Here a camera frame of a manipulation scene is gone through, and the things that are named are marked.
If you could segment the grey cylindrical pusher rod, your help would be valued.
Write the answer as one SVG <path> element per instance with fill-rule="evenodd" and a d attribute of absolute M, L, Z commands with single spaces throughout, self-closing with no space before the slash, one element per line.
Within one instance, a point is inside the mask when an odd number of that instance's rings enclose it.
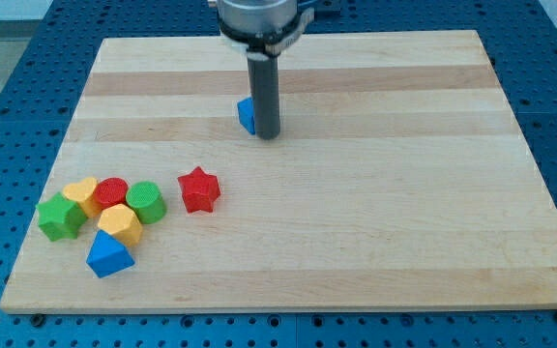
<path fill-rule="evenodd" d="M 248 52 L 247 60 L 255 134 L 271 140 L 280 133 L 278 58 Z"/>

